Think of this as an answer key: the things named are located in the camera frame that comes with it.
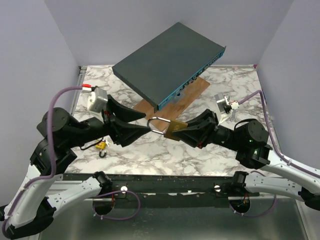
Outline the large brass padlock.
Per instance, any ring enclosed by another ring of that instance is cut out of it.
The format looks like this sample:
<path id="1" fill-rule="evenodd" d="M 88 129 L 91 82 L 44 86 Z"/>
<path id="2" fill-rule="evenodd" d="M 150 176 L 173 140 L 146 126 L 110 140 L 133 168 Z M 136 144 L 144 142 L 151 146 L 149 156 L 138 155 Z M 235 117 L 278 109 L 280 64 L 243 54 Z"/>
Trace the large brass padlock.
<path id="1" fill-rule="evenodd" d="M 166 123 L 168 123 L 168 127 L 166 128 L 165 131 L 159 131 L 159 130 L 152 129 L 150 127 L 150 123 L 154 120 L 166 122 Z M 188 124 L 186 122 L 179 121 L 179 120 L 169 120 L 169 119 L 158 117 L 158 116 L 151 117 L 147 121 L 146 125 L 147 125 L 147 127 L 150 128 L 151 132 L 162 135 L 164 138 L 174 140 L 174 141 L 180 141 L 180 139 L 176 136 L 173 136 L 172 132 L 182 130 L 182 129 L 185 129 L 188 127 Z"/>

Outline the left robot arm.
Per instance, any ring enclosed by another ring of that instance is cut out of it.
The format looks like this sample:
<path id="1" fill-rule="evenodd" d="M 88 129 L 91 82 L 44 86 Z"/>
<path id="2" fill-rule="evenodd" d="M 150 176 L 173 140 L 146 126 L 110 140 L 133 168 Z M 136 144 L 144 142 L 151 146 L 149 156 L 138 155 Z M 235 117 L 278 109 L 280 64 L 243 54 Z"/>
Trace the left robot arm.
<path id="1" fill-rule="evenodd" d="M 49 188 L 77 158 L 73 148 L 109 136 L 126 147 L 150 132 L 135 125 L 145 114 L 130 109 L 112 96 L 92 97 L 88 101 L 92 118 L 78 121 L 60 107 L 51 107 L 37 126 L 43 140 L 30 157 L 27 174 L 12 201 L 1 207 L 2 232 L 10 240 L 36 235 L 46 229 L 63 210 L 76 203 L 99 196 L 107 197 L 113 190 L 111 179 L 95 172 L 79 185 L 61 193 L 48 195 Z"/>

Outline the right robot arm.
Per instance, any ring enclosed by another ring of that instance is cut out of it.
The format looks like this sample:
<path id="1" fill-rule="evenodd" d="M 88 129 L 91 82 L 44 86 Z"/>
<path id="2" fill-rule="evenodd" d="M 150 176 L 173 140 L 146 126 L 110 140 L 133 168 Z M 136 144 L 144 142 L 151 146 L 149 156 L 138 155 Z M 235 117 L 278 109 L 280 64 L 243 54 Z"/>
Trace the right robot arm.
<path id="1" fill-rule="evenodd" d="M 215 144 L 232 150 L 242 166 L 277 175 L 259 177 L 252 173 L 236 173 L 230 183 L 230 191 L 234 195 L 271 193 L 299 200 L 307 207 L 319 210 L 319 169 L 277 153 L 268 144 L 269 132 L 258 120 L 252 118 L 243 123 L 234 129 L 227 128 L 218 123 L 213 111 L 206 109 L 188 121 L 186 127 L 174 129 L 171 134 L 193 148 L 202 149 Z"/>

